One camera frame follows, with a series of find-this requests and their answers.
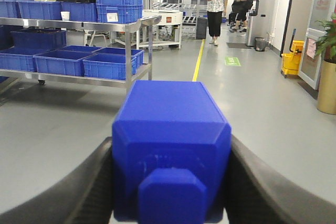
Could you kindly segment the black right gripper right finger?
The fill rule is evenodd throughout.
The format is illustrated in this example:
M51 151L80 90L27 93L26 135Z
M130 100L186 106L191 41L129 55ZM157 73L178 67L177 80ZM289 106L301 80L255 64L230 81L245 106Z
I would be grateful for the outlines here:
M335 204L262 161L236 136L225 178L229 223L335 223Z

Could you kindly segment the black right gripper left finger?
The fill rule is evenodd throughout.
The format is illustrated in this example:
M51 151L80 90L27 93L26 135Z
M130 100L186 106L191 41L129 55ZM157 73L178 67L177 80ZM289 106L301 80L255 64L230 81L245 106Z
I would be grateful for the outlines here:
M58 183L1 214L1 223L109 223L113 210L112 138Z

